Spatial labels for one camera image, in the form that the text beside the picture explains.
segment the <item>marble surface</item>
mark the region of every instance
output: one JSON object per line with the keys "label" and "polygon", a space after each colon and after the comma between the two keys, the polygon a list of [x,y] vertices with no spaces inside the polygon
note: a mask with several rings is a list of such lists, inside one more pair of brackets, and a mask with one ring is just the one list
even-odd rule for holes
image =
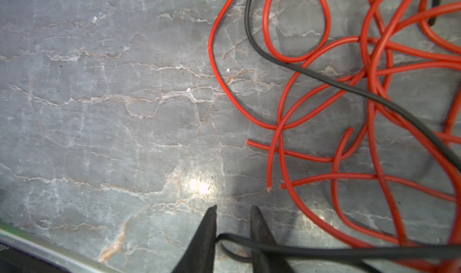
{"label": "marble surface", "polygon": [[[0,0],[0,218],[123,272],[169,272],[182,255],[207,207],[218,205],[218,231],[249,234],[251,204],[262,209],[283,244],[340,247],[342,243],[304,217],[282,182],[265,185],[267,154],[245,145],[269,143],[272,132],[240,114],[218,85],[207,54],[208,35],[226,0]],[[237,0],[215,41],[224,78],[251,113],[276,119],[277,100],[291,72],[262,60],[243,26],[245,0]],[[448,3],[457,0],[443,0]],[[262,40],[264,0],[253,12]],[[331,40],[356,35],[365,0],[328,0]],[[400,0],[381,6],[389,20]],[[317,0],[274,0],[271,31],[285,54],[316,45],[323,31]],[[409,10],[416,11],[416,3]],[[442,37],[461,45],[459,13],[437,21]],[[408,46],[442,52],[416,26],[394,38]],[[396,54],[397,65],[416,59]],[[313,69],[332,76],[360,68],[357,45],[319,58]],[[440,130],[461,74],[425,69],[396,74],[391,97]],[[289,104],[318,86],[300,78]],[[331,96],[314,97],[299,114]],[[364,100],[346,94],[311,121],[286,132],[286,148],[332,156],[347,127],[358,131]],[[461,134],[461,126],[455,127]],[[385,172],[452,192],[435,161],[405,131],[377,119]],[[373,172],[367,144],[344,172]],[[328,172],[328,164],[288,158],[292,178]],[[410,237],[443,243],[454,205],[391,184]],[[352,232],[334,214],[329,184],[299,188],[315,213]],[[378,184],[340,182],[349,218],[393,233]],[[323,262],[294,262],[299,272],[354,272]],[[392,272],[408,270],[377,264]],[[218,253],[216,272],[251,272]]]}

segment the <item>red wire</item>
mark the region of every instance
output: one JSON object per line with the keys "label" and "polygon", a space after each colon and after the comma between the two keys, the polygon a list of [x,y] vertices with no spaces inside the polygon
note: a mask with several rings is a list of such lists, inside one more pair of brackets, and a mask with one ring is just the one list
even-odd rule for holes
{"label": "red wire", "polygon": [[[334,157],[319,157],[313,155],[307,155],[299,152],[294,152],[290,150],[285,150],[284,148],[284,139],[283,139],[283,131],[287,129],[294,128],[307,122],[314,116],[320,114],[325,108],[330,106],[340,97],[342,97],[345,92],[339,91],[334,96],[327,99],[324,103],[322,103],[319,107],[312,110],[308,114],[304,115],[299,120],[296,120],[291,123],[287,123],[288,120],[291,118],[293,113],[309,98],[314,96],[315,94],[329,88],[330,86],[323,84],[314,90],[308,92],[302,98],[300,98],[284,115],[284,107],[286,98],[289,95],[291,87],[294,85],[297,77],[300,75],[298,72],[293,74],[293,76],[288,81],[285,89],[282,93],[279,102],[278,114],[277,114],[277,124],[272,125],[265,122],[262,122],[249,114],[236,100],[233,96],[232,92],[227,87],[226,83],[222,79],[221,75],[219,74],[218,68],[216,66],[216,61],[213,55],[213,41],[217,31],[217,28],[223,19],[226,11],[231,6],[234,0],[227,0],[226,4],[222,8],[221,12],[219,13],[216,21],[213,25],[213,28],[210,33],[210,39],[208,42],[208,53],[210,56],[210,62],[213,68],[213,71],[216,75],[216,78],[227,94],[227,96],[231,99],[232,103],[249,119],[251,122],[257,124],[266,129],[274,130],[274,136],[271,141],[271,145],[267,146],[261,143],[257,143],[251,140],[247,141],[247,144],[253,147],[257,147],[260,149],[268,150],[269,156],[267,161],[267,187],[268,190],[272,187],[272,167],[273,167],[273,157],[275,153],[278,153],[280,156],[280,165],[282,176],[284,178],[285,183],[281,185],[283,189],[287,189],[291,198],[299,207],[299,209],[314,223],[316,223],[319,227],[323,230],[327,231],[332,236],[338,238],[339,240],[349,244],[352,247],[371,247],[370,244],[353,238],[345,233],[335,229],[330,224],[323,221],[317,215],[315,215],[299,198],[297,193],[294,190],[294,187],[301,186],[305,184],[309,184],[312,182],[319,182],[330,180],[331,181],[331,195],[333,200],[333,206],[338,214],[339,218],[350,228],[359,231],[363,234],[378,238],[380,240],[384,240],[390,243],[399,244],[400,246],[416,246],[415,243],[408,240],[406,235],[406,230],[404,226],[404,222],[400,216],[400,212],[398,210],[398,206],[395,202],[395,199],[392,195],[392,192],[389,188],[388,182],[394,182],[401,185],[408,186],[415,190],[419,190],[431,196],[440,198],[445,201],[455,202],[456,203],[456,216],[455,221],[453,224],[452,232],[449,238],[449,243],[461,243],[461,176],[456,168],[448,161],[446,158],[441,155],[437,148],[413,125],[411,125],[408,121],[403,119],[400,115],[396,114],[393,111],[390,111],[384,108],[381,104],[375,103],[373,101],[368,100],[367,102],[367,120],[363,125],[360,133],[358,134],[357,138],[355,139],[354,143],[347,149],[345,152],[345,145],[349,140],[353,129],[349,128],[343,136],[343,139],[338,145],[337,152]],[[345,37],[340,40],[334,41],[330,44],[326,45],[328,40],[330,30],[331,30],[331,17],[330,17],[330,10],[326,0],[320,0],[320,4],[322,5],[322,9],[325,14],[325,32],[320,40],[319,45],[308,52],[307,54],[301,57],[287,57],[279,53],[272,44],[270,33],[269,33],[269,14],[270,14],[270,7],[272,0],[266,0],[264,5],[263,11],[263,33],[264,33],[264,40],[266,42],[266,46],[268,47],[269,51],[273,54],[274,57],[278,58],[284,62],[301,62],[303,61],[302,66],[305,68],[309,66],[313,61],[315,61],[318,57],[320,57],[325,52],[343,44],[347,43],[355,43],[359,42],[360,44],[360,52],[362,54],[362,61],[364,67],[354,75],[345,76],[339,78],[338,81],[340,82],[347,82],[351,86],[355,86],[362,78],[367,78],[368,80],[368,88],[371,92],[381,95],[382,97],[390,99],[387,92],[391,85],[392,74],[400,73],[400,72],[407,72],[410,70],[417,70],[417,69],[424,69],[424,68],[449,68],[454,70],[461,70],[461,57],[453,56],[448,54],[437,54],[431,52],[425,52],[421,50],[417,50],[414,48],[410,48],[408,46],[404,46],[401,44],[397,44],[390,41],[390,37],[394,35],[396,32],[404,29],[405,27],[419,23],[423,33],[431,40],[433,40],[436,44],[440,45],[441,47],[455,52],[461,53],[461,48],[459,46],[455,46],[449,43],[446,40],[443,40],[441,37],[436,35],[432,29],[430,29],[429,25],[427,24],[427,19],[430,17],[439,16],[441,14],[446,14],[449,12],[454,12],[461,10],[461,2],[455,2],[447,5],[437,6],[435,8],[426,10],[426,3],[427,0],[420,0],[419,3],[419,12],[403,21],[401,21],[402,16],[404,15],[407,7],[411,4],[413,0],[403,0],[399,8],[395,11],[394,16],[392,17],[389,24],[385,24],[381,13],[379,11],[379,5],[383,2],[383,0],[368,0],[370,3],[370,10],[367,12],[360,36],[351,36]],[[379,32],[381,34],[381,38],[373,38],[368,37],[368,31],[371,26],[372,20],[375,20]],[[374,50],[370,54],[368,52],[368,46],[372,44],[374,45]],[[400,67],[394,67],[394,57],[393,51],[399,51],[408,55],[421,57],[425,59],[430,59],[431,61],[404,65]],[[382,57],[382,54],[386,54],[386,68],[378,70],[378,63]],[[381,83],[378,79],[378,76],[385,76],[383,83]],[[436,132],[436,134],[444,140],[447,144],[450,143],[457,143],[461,144],[461,138],[457,136],[453,136],[453,128],[456,122],[456,118],[458,115],[459,110],[461,109],[461,90],[458,92],[455,100],[452,104],[452,107],[449,111],[445,128],[443,132]],[[447,176],[450,178],[453,187],[455,189],[455,196],[451,196],[428,187],[419,185],[412,181],[408,181],[402,178],[394,177],[385,175],[383,168],[379,161],[378,150],[376,145],[376,137],[374,132],[374,119],[376,118],[377,114],[381,113],[383,116],[388,118],[390,121],[395,123],[397,126],[403,127],[426,148],[431,155],[434,156],[435,160],[441,165],[441,167],[447,173]],[[373,160],[373,164],[376,170],[376,174],[363,174],[363,173],[342,173],[339,172],[339,165],[340,162],[349,156],[351,156],[360,146],[361,142],[364,140],[365,136],[368,135],[368,143],[370,146],[370,152]],[[303,179],[299,179],[296,181],[291,181],[288,170],[286,167],[285,162],[285,155],[290,155],[297,158],[302,158],[309,161],[316,161],[316,162],[323,162],[329,163],[332,162],[332,171],[330,174],[323,174],[317,176],[311,176]],[[388,202],[396,230],[397,238],[394,236],[386,235],[381,232],[376,232],[374,230],[363,228],[351,220],[349,220],[346,215],[342,212],[339,198],[338,198],[338,190],[337,190],[337,182],[339,179],[367,179],[367,180],[376,180],[380,183],[381,188],[383,189],[384,195]],[[421,260],[404,260],[398,261],[399,264],[406,265],[412,267],[417,270],[425,271],[425,272],[461,272],[459,270],[459,264],[457,261],[444,261],[441,262],[439,265],[434,265],[432,263],[421,261]]]}

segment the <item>metal edge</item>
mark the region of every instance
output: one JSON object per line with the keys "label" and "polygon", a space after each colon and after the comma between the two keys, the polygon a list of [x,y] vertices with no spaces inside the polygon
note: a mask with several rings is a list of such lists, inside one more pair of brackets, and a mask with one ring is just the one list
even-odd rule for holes
{"label": "metal edge", "polygon": [[0,221],[0,242],[63,267],[72,273],[121,273],[2,221]]}

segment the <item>tangled wire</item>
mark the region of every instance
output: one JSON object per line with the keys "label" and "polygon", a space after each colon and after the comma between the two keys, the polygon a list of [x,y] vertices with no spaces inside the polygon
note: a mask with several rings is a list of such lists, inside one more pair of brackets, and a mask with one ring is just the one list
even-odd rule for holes
{"label": "tangled wire", "polygon": [[[291,150],[287,150],[284,147],[284,138],[283,138],[283,131],[294,128],[307,122],[308,120],[312,119],[314,116],[320,114],[325,108],[330,106],[332,103],[337,101],[340,97],[342,97],[346,91],[340,90],[334,96],[329,98],[323,104],[321,104],[316,109],[312,110],[308,114],[304,115],[299,120],[294,122],[288,123],[288,120],[293,115],[293,113],[309,98],[314,96],[315,94],[325,90],[326,88],[331,87],[328,84],[323,84],[314,90],[308,92],[302,98],[300,98],[284,115],[284,106],[287,96],[290,92],[291,87],[297,80],[298,76],[300,75],[300,70],[293,74],[290,78],[288,83],[285,86],[285,89],[282,93],[279,102],[279,108],[277,113],[277,124],[268,124],[258,120],[254,116],[252,116],[249,112],[243,108],[236,98],[233,96],[232,92],[227,87],[225,81],[222,79],[221,75],[216,66],[216,62],[213,55],[213,40],[216,34],[216,31],[219,27],[220,22],[224,18],[226,11],[232,5],[234,0],[228,0],[224,7],[222,8],[220,14],[216,18],[216,21],[213,25],[210,39],[208,43],[208,51],[210,55],[210,61],[213,68],[213,71],[216,75],[216,78],[219,84],[222,86],[223,90],[226,92],[227,96],[233,102],[233,104],[242,112],[251,122],[255,123],[262,128],[273,130],[274,136],[272,138],[272,142],[270,146],[248,140],[247,144],[256,148],[268,150],[269,157],[267,161],[267,188],[270,190],[272,188],[272,169],[273,169],[273,159],[274,154],[279,154],[280,156],[280,165],[282,170],[282,175],[284,178],[285,183],[281,185],[283,189],[288,190],[291,198],[296,203],[298,208],[308,217],[310,218],[315,224],[321,227],[323,230],[331,234],[332,236],[336,237],[342,242],[349,244],[352,247],[372,247],[372,245],[358,240],[354,237],[346,235],[345,233],[335,229],[330,224],[323,221],[319,218],[314,212],[312,212],[304,202],[299,198],[297,193],[294,190],[294,187],[301,186],[313,182],[319,182],[323,180],[330,180],[331,181],[331,196],[333,200],[334,209],[339,216],[339,218],[350,228],[357,230],[363,234],[378,238],[383,241],[387,241],[399,246],[417,246],[416,243],[410,241],[406,234],[406,229],[404,226],[404,222],[400,215],[398,206],[396,204],[395,198],[391,193],[389,182],[398,183],[401,185],[408,186],[412,189],[416,189],[422,191],[426,194],[432,195],[434,197],[440,198],[442,200],[446,200],[449,202],[454,202],[456,204],[456,213],[455,213],[455,220],[453,223],[451,235],[449,237],[449,244],[460,244],[461,243],[461,178],[459,173],[459,168],[454,165],[453,161],[447,158],[447,155],[444,155],[436,144],[431,141],[427,135],[423,134],[421,130],[419,130],[412,122],[408,119],[403,118],[400,112],[396,112],[395,110],[389,110],[389,107],[383,105],[381,102],[373,101],[372,99],[367,100],[366,104],[366,121],[365,124],[362,126],[358,137],[355,139],[354,143],[346,150],[346,144],[349,138],[352,135],[353,128],[349,128],[344,133],[344,136],[339,143],[336,154],[333,157],[319,157],[313,155],[307,155],[299,152],[294,152]],[[440,0],[432,0],[432,8],[427,10],[426,4],[428,0],[420,0],[419,2],[419,12],[411,17],[406,18],[405,20],[401,20],[406,9],[409,7],[413,0],[403,0],[398,9],[395,11],[394,16],[390,20],[388,24],[385,24],[383,21],[383,17],[379,11],[379,5],[383,2],[383,0],[368,0],[370,4],[370,9],[366,14],[365,20],[362,25],[362,30],[360,36],[351,36],[345,37],[339,40],[336,40],[332,43],[327,44],[327,40],[329,38],[330,30],[331,30],[331,16],[330,10],[326,0],[320,0],[320,4],[323,8],[325,14],[325,32],[320,40],[320,43],[317,47],[315,47],[311,52],[300,56],[300,57],[287,57],[280,52],[273,46],[270,32],[269,32],[269,13],[271,9],[271,2],[272,0],[266,0],[264,5],[263,11],[263,33],[264,33],[264,41],[270,53],[272,54],[271,58],[276,58],[279,60],[279,65],[284,66],[282,63],[287,64],[286,67],[289,67],[288,64],[291,63],[298,63],[303,62],[301,67],[307,68],[313,61],[315,61],[318,57],[322,54],[326,53],[327,51],[348,43],[359,43],[360,45],[360,52],[363,62],[362,69],[350,76],[345,76],[337,79],[337,81],[342,82],[343,84],[348,84],[349,86],[355,86],[361,79],[366,78],[368,80],[368,91],[372,92],[380,97],[383,97],[387,100],[391,100],[388,91],[392,81],[392,75],[395,73],[406,72],[416,69],[423,69],[423,68],[449,68],[454,70],[461,70],[461,47],[456,46],[438,36],[431,28],[430,24],[435,22],[435,18],[438,15],[459,11],[461,10],[461,1],[440,5]],[[247,1],[247,8],[246,8],[246,27],[249,25],[249,6],[251,5],[251,0]],[[369,37],[369,29],[371,26],[372,21],[376,22],[379,32],[381,34],[381,38],[374,38]],[[434,43],[443,47],[447,51],[452,54],[436,54],[431,52],[425,52],[421,50],[417,50],[414,48],[410,48],[408,46],[404,46],[398,43],[394,43],[390,41],[390,38],[400,30],[406,28],[409,25],[414,23],[418,23],[422,32]],[[251,36],[251,31],[247,28],[247,34],[249,34],[250,42],[254,42],[253,37]],[[368,46],[374,45],[374,50],[370,54],[368,51]],[[401,53],[405,53],[411,56],[420,57],[428,59],[429,61],[416,63],[411,65],[404,65],[399,67],[394,67],[394,51],[399,51]],[[378,63],[381,59],[382,55],[386,54],[386,68],[378,70]],[[381,82],[379,80],[379,76],[384,76],[384,81]],[[455,101],[453,102],[449,114],[445,123],[445,127],[443,132],[435,132],[435,135],[440,138],[447,146],[451,143],[461,144],[461,138],[453,136],[453,128],[455,126],[456,118],[461,108],[461,91],[455,97]],[[375,137],[375,118],[377,114],[382,114],[388,120],[393,122],[395,125],[400,126],[409,132],[426,148],[431,155],[435,158],[435,160],[440,164],[440,166],[444,169],[447,176],[450,178],[453,187],[455,189],[455,196],[451,196],[433,189],[430,189],[426,186],[422,186],[415,182],[398,178],[395,176],[389,176],[384,173],[383,167],[381,166],[378,151],[377,151],[377,143]],[[346,158],[350,157],[360,146],[361,142],[364,138],[368,135],[368,143],[369,149],[372,157],[372,162],[376,171],[376,174],[364,174],[364,173],[356,173],[356,172],[339,172],[339,165],[340,162],[345,160]],[[329,174],[322,174],[317,176],[310,176],[308,178],[302,178],[296,181],[291,181],[287,166],[285,162],[285,156],[293,156],[296,158],[301,158],[308,161],[315,161],[315,162],[322,162],[322,163],[332,163],[331,173]],[[371,230],[369,228],[362,227],[358,224],[355,224],[351,220],[349,220],[346,215],[341,210],[341,204],[338,199],[338,180],[339,179],[366,179],[366,180],[376,180],[381,185],[381,188],[384,192],[386,201],[389,205],[390,212],[392,214],[393,222],[395,225],[396,236],[391,236],[384,234],[382,232],[377,232]],[[441,264],[435,265],[433,263],[423,261],[423,260],[401,260],[398,261],[399,264],[412,267],[414,269],[425,271],[425,272],[456,272],[459,270],[458,261],[443,261]]]}

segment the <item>gray marble countertop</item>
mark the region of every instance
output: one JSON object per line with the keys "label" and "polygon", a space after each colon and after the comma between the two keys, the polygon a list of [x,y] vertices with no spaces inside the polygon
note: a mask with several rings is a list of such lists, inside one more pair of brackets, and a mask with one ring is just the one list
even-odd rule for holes
{"label": "gray marble countertop", "polygon": [[[209,65],[209,32],[226,0],[0,0],[0,218],[46,240],[130,273],[170,272],[207,207],[218,205],[218,232],[249,235],[251,204],[262,209],[283,244],[344,246],[307,219],[275,165],[266,192],[267,153],[246,139],[269,143],[272,133],[250,123],[226,97]],[[215,55],[230,88],[261,120],[274,122],[289,70],[262,60],[246,40],[245,0],[237,0],[218,32]],[[357,35],[366,0],[327,0],[331,40]],[[457,0],[443,0],[448,3]],[[262,4],[255,0],[256,29]],[[400,0],[381,6],[389,20]],[[409,14],[416,11],[414,3]],[[274,0],[271,30],[285,54],[315,46],[324,21],[318,0]],[[441,17],[436,32],[461,45],[460,14]],[[262,41],[262,32],[257,38]],[[442,52],[416,26],[393,40]],[[416,59],[399,53],[396,64]],[[342,46],[312,68],[343,75],[361,66],[359,47]],[[390,96],[434,130],[446,118],[460,73],[424,69],[396,74]],[[301,77],[288,104],[319,82]],[[299,114],[331,96],[314,97]],[[346,94],[328,110],[285,134],[289,149],[333,156],[347,127],[364,121],[363,98]],[[461,134],[461,126],[455,127]],[[384,170],[452,193],[449,179],[408,132],[377,119]],[[330,164],[288,159],[293,178]],[[374,172],[367,143],[341,170]],[[409,236],[443,243],[455,206],[392,184]],[[335,215],[329,183],[299,188],[321,218],[353,236]],[[378,183],[344,181],[347,216],[393,233]],[[323,262],[294,262],[299,272],[354,272]],[[390,263],[392,272],[407,272]],[[216,272],[251,272],[222,253]]]}

